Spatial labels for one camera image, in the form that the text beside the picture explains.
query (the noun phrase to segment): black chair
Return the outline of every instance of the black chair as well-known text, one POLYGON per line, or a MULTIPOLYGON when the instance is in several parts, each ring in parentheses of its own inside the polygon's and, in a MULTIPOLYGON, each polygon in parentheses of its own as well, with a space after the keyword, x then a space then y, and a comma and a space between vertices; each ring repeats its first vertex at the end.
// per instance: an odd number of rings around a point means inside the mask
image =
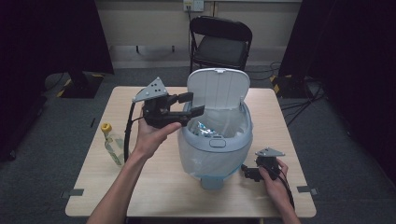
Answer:
POLYGON ((191 61, 211 67, 244 70, 253 34, 240 21, 200 16, 191 20, 191 61))

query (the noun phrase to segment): chair backrest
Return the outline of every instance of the chair backrest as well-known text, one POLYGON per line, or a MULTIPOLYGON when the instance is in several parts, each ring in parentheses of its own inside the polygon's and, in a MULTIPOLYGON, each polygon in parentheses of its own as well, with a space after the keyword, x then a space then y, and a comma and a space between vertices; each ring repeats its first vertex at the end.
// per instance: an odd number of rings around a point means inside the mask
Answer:
POLYGON ((194 33, 238 41, 251 42, 253 34, 250 29, 240 21, 230 21, 216 17, 200 16, 191 20, 190 31, 194 33))

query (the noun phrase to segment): yellow bottle cap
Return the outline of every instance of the yellow bottle cap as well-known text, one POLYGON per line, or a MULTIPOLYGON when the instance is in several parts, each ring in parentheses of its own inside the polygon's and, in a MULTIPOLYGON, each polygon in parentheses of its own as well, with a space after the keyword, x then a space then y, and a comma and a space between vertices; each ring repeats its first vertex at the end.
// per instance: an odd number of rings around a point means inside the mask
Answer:
POLYGON ((111 124, 110 123, 103 123, 100 126, 103 133, 109 133, 111 131, 111 124))

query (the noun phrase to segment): chair seat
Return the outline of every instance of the chair seat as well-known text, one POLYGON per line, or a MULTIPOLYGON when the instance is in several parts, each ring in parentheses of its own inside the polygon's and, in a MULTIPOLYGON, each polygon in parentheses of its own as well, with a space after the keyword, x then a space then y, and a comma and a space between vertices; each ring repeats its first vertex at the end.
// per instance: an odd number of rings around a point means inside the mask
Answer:
POLYGON ((194 59, 209 63, 241 66, 247 53, 247 43, 213 36, 204 36, 194 59))

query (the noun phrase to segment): forearm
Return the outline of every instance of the forearm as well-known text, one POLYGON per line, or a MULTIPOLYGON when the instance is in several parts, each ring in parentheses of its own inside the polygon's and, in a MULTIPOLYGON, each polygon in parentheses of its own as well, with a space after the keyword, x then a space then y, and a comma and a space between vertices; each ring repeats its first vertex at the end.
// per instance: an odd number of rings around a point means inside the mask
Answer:
POLYGON ((132 153, 87 223, 123 223, 137 179, 146 160, 132 153))
POLYGON ((277 209, 282 217, 284 224, 300 224, 300 219, 297 217, 296 213, 294 212, 293 207, 289 202, 278 204, 277 209))

